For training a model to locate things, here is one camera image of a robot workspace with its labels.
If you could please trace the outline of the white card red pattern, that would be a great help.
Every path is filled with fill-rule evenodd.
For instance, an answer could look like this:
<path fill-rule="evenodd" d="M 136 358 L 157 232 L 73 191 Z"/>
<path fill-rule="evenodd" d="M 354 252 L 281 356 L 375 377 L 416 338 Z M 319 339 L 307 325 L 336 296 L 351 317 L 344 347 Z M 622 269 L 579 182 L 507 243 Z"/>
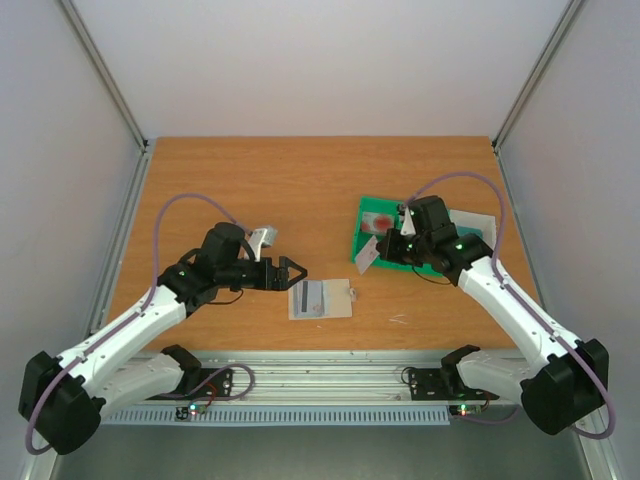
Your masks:
<path fill-rule="evenodd" d="M 377 244 L 377 237 L 372 235 L 355 255 L 354 262 L 360 275 L 363 275 L 379 257 Z"/>

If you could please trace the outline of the translucent grey card holder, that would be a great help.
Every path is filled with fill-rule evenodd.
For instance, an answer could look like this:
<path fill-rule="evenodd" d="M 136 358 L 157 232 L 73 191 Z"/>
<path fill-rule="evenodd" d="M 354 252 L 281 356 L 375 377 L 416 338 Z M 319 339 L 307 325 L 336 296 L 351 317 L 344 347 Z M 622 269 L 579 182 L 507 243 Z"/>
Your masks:
<path fill-rule="evenodd" d="M 316 320 L 350 318 L 353 315 L 354 290 L 348 279 L 316 280 L 324 282 L 326 313 L 321 318 L 294 319 L 292 315 L 292 289 L 288 291 L 288 317 L 290 320 Z"/>

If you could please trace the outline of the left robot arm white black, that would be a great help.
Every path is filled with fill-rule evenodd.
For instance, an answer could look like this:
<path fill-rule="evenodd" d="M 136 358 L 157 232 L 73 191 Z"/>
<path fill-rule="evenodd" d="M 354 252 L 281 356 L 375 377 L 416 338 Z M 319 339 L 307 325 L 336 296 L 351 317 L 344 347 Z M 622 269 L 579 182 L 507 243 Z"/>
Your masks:
<path fill-rule="evenodd" d="M 198 400 L 199 394 L 230 399 L 213 384 L 201 362 L 180 345 L 150 360 L 129 360 L 151 340 L 203 306 L 220 290 L 287 291 L 304 280 L 304 267 L 286 256 L 262 254 L 276 232 L 251 234 L 232 223 L 210 229 L 201 246 L 157 273 L 149 290 L 111 323 L 62 353 L 40 352 L 26 364 L 18 411 L 27 422 L 25 446 L 32 455 L 69 454 L 85 444 L 102 420 L 148 399 Z"/>

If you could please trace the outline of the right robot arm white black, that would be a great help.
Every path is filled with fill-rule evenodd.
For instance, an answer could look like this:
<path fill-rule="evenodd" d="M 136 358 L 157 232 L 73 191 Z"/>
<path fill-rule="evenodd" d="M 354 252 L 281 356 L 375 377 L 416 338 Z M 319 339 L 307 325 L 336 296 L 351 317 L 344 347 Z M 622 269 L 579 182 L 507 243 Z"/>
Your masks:
<path fill-rule="evenodd" d="M 459 348 L 442 360 L 447 393 L 487 391 L 522 408 L 549 435 L 611 405 L 609 354 L 598 340 L 581 340 L 547 314 L 511 279 L 493 247 L 476 234 L 459 234 L 440 197 L 419 198 L 398 211 L 400 225 L 376 246 L 381 258 L 441 274 L 494 319 L 523 357 L 516 362 Z"/>

